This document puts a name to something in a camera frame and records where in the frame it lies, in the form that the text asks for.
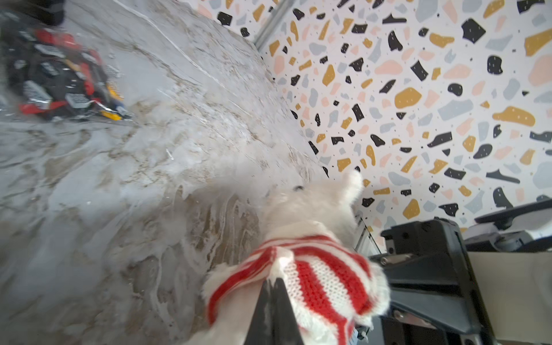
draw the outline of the terrazzo pattern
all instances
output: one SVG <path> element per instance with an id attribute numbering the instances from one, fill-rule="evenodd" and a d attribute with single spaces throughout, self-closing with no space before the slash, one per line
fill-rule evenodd
<path id="1" fill-rule="evenodd" d="M 238 35 L 253 40 L 279 0 L 178 0 Z"/>
<path id="2" fill-rule="evenodd" d="M 362 172 L 371 231 L 468 227 L 552 195 L 547 2 L 297 2 L 261 53 L 326 174 Z"/>

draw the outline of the white fur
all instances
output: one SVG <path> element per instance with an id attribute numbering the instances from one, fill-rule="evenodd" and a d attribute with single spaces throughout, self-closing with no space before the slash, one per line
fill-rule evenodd
<path id="1" fill-rule="evenodd" d="M 362 177 L 351 171 L 341 182 L 324 181 L 304 186 L 303 190 L 280 190 L 271 193 L 261 216 L 264 240 L 326 235 L 352 247 L 355 229 L 352 205 L 363 189 Z M 372 315 L 382 314 L 389 306 L 389 289 L 383 270 L 372 265 L 378 304 L 369 315 L 359 316 L 356 322 L 371 325 Z M 218 265 L 209 273 L 202 296 L 207 301 L 214 291 L 235 271 L 237 266 Z M 219 305 L 215 323 L 206 331 L 196 333 L 186 344 L 242 345 L 261 290 L 262 282 L 239 288 L 226 296 Z M 335 344 L 332 336 L 316 339 L 302 332 L 305 345 Z"/>

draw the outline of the marble countertop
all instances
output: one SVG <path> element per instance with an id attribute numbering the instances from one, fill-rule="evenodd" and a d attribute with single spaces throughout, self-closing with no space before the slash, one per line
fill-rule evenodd
<path id="1" fill-rule="evenodd" d="M 137 125 L 0 123 L 0 333 L 185 340 L 204 274 L 258 242 L 262 198 L 324 172 L 246 40 L 170 0 L 66 10 Z"/>

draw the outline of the striped sweater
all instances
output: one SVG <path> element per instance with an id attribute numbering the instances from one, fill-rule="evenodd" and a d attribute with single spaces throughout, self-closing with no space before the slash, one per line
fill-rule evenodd
<path id="1" fill-rule="evenodd" d="M 389 304 L 389 288 L 381 268 L 343 247 L 330 236 L 272 239 L 254 251 L 208 300 L 212 325 L 219 302 L 229 292 L 274 275 L 279 268 L 298 326 L 324 343 L 345 345 L 354 324 L 370 325 Z"/>

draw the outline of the plastic bag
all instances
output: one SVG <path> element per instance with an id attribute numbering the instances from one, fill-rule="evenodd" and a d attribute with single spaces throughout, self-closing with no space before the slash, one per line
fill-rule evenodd
<path id="1" fill-rule="evenodd" d="M 130 120 L 120 72 L 69 33 L 0 10 L 0 116 L 4 120 Z"/>

